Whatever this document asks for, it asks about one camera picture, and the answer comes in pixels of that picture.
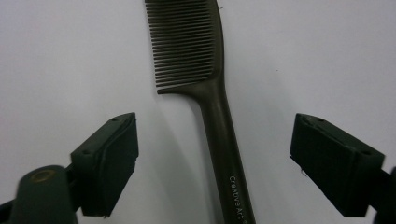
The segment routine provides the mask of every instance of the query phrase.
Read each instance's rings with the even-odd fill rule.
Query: white table surface
[[[396,165],[396,2],[219,0],[226,88],[257,223],[342,217],[289,158],[294,116],[324,118]],[[135,112],[135,173],[112,216],[222,223],[198,105],[155,92],[143,0],[0,2],[0,203],[35,168]]]

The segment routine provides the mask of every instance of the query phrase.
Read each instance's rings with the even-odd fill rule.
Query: comb teeth
[[[175,87],[213,72],[215,35],[207,0],[146,0],[156,86]]]

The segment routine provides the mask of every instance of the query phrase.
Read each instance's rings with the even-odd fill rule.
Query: white surface
[[[294,115],[322,117],[396,165],[396,3],[219,0],[226,86],[257,223],[344,218],[289,158]],[[143,0],[0,2],[0,203],[19,179],[135,112],[140,157],[112,217],[222,223],[197,104],[155,93]]]

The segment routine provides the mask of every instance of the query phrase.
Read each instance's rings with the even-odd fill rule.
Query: white background
[[[324,118],[396,165],[396,2],[219,0],[226,88],[257,223],[342,217],[289,158],[297,112]],[[109,219],[222,223],[198,105],[154,87],[143,0],[0,2],[0,203],[19,179],[135,112],[140,157]]]

